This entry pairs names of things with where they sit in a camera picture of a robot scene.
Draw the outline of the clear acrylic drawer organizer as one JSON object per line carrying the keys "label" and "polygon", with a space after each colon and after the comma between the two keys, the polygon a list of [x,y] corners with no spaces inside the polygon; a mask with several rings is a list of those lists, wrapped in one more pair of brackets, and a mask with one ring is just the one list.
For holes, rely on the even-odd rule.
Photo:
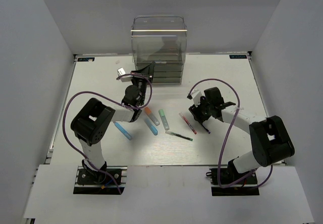
{"label": "clear acrylic drawer organizer", "polygon": [[155,62],[153,83],[181,84],[187,49],[184,18],[142,15],[131,28],[132,58],[136,70]]}

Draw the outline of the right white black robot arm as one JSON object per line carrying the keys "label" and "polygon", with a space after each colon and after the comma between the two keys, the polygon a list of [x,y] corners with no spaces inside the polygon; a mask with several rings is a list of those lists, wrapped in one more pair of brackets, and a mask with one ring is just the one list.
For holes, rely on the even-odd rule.
{"label": "right white black robot arm", "polygon": [[217,87],[204,92],[193,89],[188,93],[193,101],[189,111],[203,125],[213,117],[229,124],[229,130],[239,128],[250,136],[251,150],[228,162],[217,171],[214,183],[228,188],[250,177],[259,167],[267,167],[295,154],[295,148],[283,120],[279,116],[255,116],[235,103],[226,102]]}

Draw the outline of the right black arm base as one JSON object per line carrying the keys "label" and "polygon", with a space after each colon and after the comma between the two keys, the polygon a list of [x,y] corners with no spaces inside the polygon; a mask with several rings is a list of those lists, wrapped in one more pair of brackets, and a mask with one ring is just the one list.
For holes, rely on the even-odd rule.
{"label": "right black arm base", "polygon": [[[258,196],[258,180],[255,173],[242,179],[241,181],[227,187],[221,188],[217,179],[217,168],[211,168],[206,172],[206,177],[211,183],[211,194],[213,197],[229,197],[229,196]],[[222,185],[229,185],[230,183],[240,179],[246,173],[238,174],[233,173],[226,167],[220,169],[220,181]]]}

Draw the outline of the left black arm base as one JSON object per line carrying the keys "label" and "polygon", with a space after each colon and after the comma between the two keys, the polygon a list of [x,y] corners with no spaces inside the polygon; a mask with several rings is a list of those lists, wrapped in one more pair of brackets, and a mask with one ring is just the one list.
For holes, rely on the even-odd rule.
{"label": "left black arm base", "polygon": [[106,167],[105,164],[101,170],[107,171],[114,178],[119,190],[110,176],[87,167],[85,161],[82,160],[82,165],[78,166],[76,172],[73,194],[120,195],[123,193],[127,180],[127,167]]}

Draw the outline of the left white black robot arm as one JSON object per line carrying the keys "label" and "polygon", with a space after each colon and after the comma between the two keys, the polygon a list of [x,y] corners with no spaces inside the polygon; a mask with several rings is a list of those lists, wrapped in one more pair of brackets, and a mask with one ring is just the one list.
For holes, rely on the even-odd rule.
{"label": "left white black robot arm", "polygon": [[146,106],[145,96],[147,86],[152,87],[155,62],[148,66],[125,73],[124,69],[117,70],[117,80],[131,82],[125,89],[125,95],[116,107],[104,105],[96,98],[91,98],[74,117],[71,130],[80,141],[83,154],[83,168],[89,172],[89,177],[95,183],[102,183],[106,179],[106,161],[102,155],[100,141],[102,140],[110,122],[134,122]]}

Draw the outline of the red gel pen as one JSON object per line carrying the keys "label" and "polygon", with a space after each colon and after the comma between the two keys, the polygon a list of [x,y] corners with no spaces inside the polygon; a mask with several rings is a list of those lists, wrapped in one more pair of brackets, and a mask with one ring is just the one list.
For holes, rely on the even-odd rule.
{"label": "red gel pen", "polygon": [[179,112],[179,116],[188,125],[188,127],[191,129],[191,131],[196,135],[197,134],[196,130],[192,127],[192,125],[189,123],[187,118],[181,112]]}

